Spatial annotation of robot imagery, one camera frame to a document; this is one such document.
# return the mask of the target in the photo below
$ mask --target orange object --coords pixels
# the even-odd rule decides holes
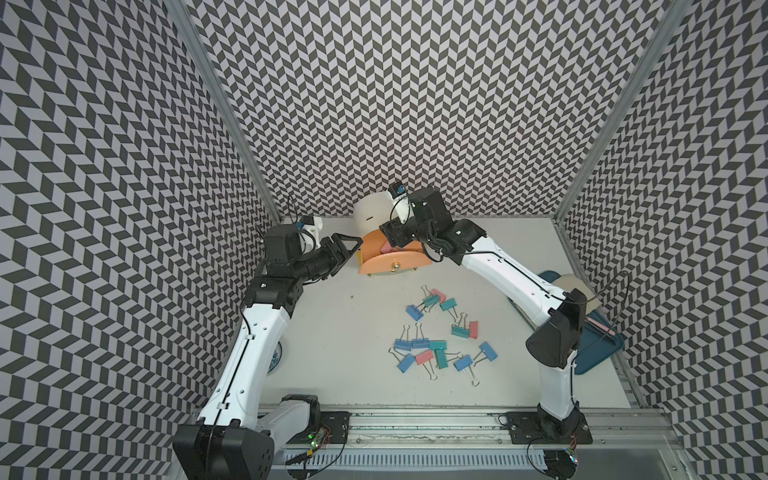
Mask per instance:
[[[385,243],[387,239],[381,230],[374,230],[362,238],[362,247],[357,251],[360,273],[395,273],[432,263],[419,242],[411,242],[398,251],[381,253]]]

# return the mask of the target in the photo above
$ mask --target blue binder clip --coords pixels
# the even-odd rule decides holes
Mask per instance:
[[[456,367],[456,370],[461,372],[463,369],[467,368],[472,364],[472,357],[469,355],[464,355],[462,358],[456,360],[453,363],[453,366]]]
[[[408,340],[408,330],[411,328],[410,325],[403,325],[402,326],[402,335],[399,339],[395,340],[395,348],[400,350],[405,350],[406,352],[411,351],[411,342]]]
[[[416,362],[416,357],[414,357],[410,353],[408,355],[403,355],[402,353],[397,352],[395,350],[395,347],[393,346],[389,347],[389,353],[391,353],[392,356],[395,357],[395,359],[398,362],[397,368],[400,369],[400,371],[403,373],[405,373],[406,370]]]
[[[464,372],[467,375],[469,381],[472,382],[472,386],[480,385],[480,380],[477,380],[475,372],[472,371],[472,358],[470,358],[469,355],[464,355],[462,358],[456,360],[453,363],[453,366],[456,367],[459,372]]]
[[[478,353],[472,361],[477,365],[478,363],[482,362],[483,360],[488,360],[489,362],[493,362],[498,358],[498,355],[496,354],[496,351],[491,348],[491,346],[488,344],[488,342],[483,342],[480,344],[480,353]],[[480,355],[485,354],[484,357],[482,357],[480,360],[477,358]]]
[[[411,341],[411,346],[414,349],[428,349],[429,348],[429,339],[424,337],[424,332],[422,331],[422,324],[417,323],[416,324],[416,336],[413,337],[413,340]]]
[[[411,316],[411,318],[413,318],[417,322],[421,320],[422,317],[424,316],[422,311],[416,308],[416,305],[408,305],[406,307],[406,313],[408,313]]]

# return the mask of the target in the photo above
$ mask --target metal frame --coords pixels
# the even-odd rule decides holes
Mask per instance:
[[[256,187],[259,197],[266,208],[267,214],[272,221],[280,221],[280,213],[277,211],[277,205],[270,194],[270,189],[264,181],[264,177],[261,175],[259,169],[259,162],[253,155],[253,151],[245,138],[243,129],[240,128],[240,122],[235,118],[232,105],[227,100],[227,95],[224,93],[224,89],[221,86],[221,81],[216,75],[214,66],[210,63],[208,53],[203,47],[203,42],[200,40],[200,36],[197,34],[197,29],[190,20],[188,7],[185,0],[164,0],[164,4],[168,9],[168,14],[176,25],[176,30],[181,37],[184,47],[187,48],[189,56],[192,58],[197,70],[200,72],[200,77],[203,80],[210,98],[216,105],[221,119],[224,122],[224,126],[227,128],[232,141],[235,144],[235,148],[240,153],[240,159],[242,159],[243,166],[248,170],[250,178]]]
[[[645,82],[650,77],[650,74],[654,71],[654,67],[659,62],[661,54],[664,53],[664,49],[669,45],[672,35],[674,35],[677,27],[682,23],[692,3],[692,0],[670,1],[670,5],[664,12],[659,25],[654,30],[648,46],[643,50],[640,60],[637,61],[637,65],[635,65],[634,70],[630,74],[627,84],[621,90],[616,104],[608,118],[606,118],[602,129],[600,129],[598,137],[595,138],[592,148],[590,148],[587,157],[584,159],[584,163],[581,164],[576,178],[571,182],[568,191],[563,196],[563,201],[560,202],[558,209],[554,212],[556,222],[560,223],[568,215],[568,211],[581,195],[587,180],[589,180],[592,172],[594,172],[594,169],[611,144],[614,135],[618,132],[622,122],[624,122],[627,112],[629,112],[630,107],[640,94],[643,86],[645,86]]]

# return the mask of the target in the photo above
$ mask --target blue tray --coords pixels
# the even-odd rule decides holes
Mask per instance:
[[[552,283],[561,277],[560,273],[557,273],[553,270],[546,270],[541,272],[539,276],[549,283]],[[589,312],[587,316],[597,320],[607,327],[611,326],[605,317],[598,313],[597,310]],[[590,347],[590,345],[595,342],[598,342],[598,344]],[[614,336],[603,336],[603,332],[601,332],[600,329],[591,325],[589,322],[586,322],[584,324],[584,330],[581,332],[581,345],[579,346],[579,350],[584,350],[584,354],[578,354],[578,360],[576,360],[575,369],[576,375],[583,375],[586,372],[589,372],[596,365],[600,364],[600,362],[623,349],[624,337],[622,337],[621,334]]]

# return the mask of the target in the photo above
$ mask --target black motor joint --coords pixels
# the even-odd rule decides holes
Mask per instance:
[[[389,187],[393,197],[401,191],[404,188],[400,182]],[[442,195],[432,187],[417,190],[407,198],[412,216],[405,224],[395,218],[379,227],[393,247],[405,247],[418,241],[461,265],[463,254],[472,250],[477,239],[486,236],[485,230],[471,220],[454,221],[445,208]]]
[[[253,281],[253,303],[283,307],[293,315],[306,281],[325,280],[336,275],[362,245],[362,238],[334,233],[316,249],[302,253],[302,233],[294,224],[276,225],[264,235],[266,272]],[[347,248],[344,242],[355,242]]]

